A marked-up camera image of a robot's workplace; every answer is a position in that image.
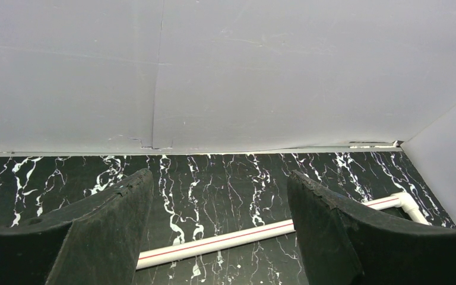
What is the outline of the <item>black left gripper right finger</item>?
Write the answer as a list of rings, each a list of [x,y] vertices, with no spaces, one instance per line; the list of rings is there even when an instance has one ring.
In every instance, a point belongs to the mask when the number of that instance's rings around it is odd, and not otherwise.
[[[374,210],[297,171],[287,196],[310,284],[456,284],[456,229]]]

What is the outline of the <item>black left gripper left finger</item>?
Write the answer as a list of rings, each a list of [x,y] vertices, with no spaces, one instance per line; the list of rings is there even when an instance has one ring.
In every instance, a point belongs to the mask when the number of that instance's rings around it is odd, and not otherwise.
[[[0,284],[131,284],[154,194],[141,169],[105,190],[0,226]]]

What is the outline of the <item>white pipe frame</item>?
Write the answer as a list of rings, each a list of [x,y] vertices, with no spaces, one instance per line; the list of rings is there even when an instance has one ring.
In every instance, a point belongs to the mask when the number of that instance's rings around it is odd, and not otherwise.
[[[372,201],[363,202],[362,204],[378,211],[388,208],[401,208],[410,217],[410,220],[420,224],[430,224],[425,219],[423,213],[421,213],[416,201],[406,192],[397,192],[388,197],[374,199]],[[246,245],[248,243],[275,238],[293,232],[295,232],[294,223],[293,220],[290,219],[192,242],[153,249],[139,254],[136,269],[142,270],[156,265]]]

